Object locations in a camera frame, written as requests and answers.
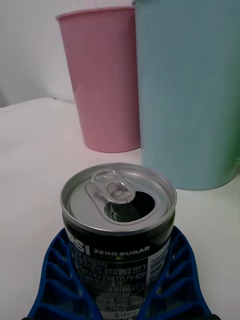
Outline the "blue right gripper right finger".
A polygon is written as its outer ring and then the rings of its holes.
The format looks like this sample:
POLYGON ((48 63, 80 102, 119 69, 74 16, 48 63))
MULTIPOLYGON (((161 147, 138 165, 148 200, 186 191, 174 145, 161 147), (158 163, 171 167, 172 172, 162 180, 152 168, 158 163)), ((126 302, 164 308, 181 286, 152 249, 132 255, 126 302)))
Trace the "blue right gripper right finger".
POLYGON ((174 226, 164 267, 137 315, 139 320, 218 320, 203 297, 194 252, 174 226))

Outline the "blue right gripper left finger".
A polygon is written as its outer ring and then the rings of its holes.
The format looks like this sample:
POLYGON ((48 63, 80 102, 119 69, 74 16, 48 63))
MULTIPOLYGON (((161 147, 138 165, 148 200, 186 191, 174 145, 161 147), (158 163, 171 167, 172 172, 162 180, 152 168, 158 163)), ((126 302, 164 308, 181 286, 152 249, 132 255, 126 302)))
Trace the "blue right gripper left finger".
POLYGON ((96 303, 80 282, 65 229, 48 247, 35 301, 26 320, 101 320, 96 303))

